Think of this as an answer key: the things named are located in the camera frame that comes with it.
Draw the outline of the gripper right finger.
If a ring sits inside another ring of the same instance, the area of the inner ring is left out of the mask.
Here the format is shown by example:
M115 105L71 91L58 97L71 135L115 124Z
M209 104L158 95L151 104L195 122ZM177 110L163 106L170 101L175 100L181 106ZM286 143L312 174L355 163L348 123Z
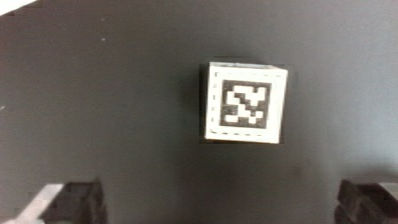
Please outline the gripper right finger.
M398 183L341 181L334 224L398 224Z

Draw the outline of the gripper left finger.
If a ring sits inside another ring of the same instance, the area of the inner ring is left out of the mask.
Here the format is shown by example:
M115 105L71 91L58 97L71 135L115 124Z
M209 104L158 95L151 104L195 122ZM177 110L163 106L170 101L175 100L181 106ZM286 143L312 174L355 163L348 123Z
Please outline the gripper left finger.
M46 184L10 224L110 224L101 180Z

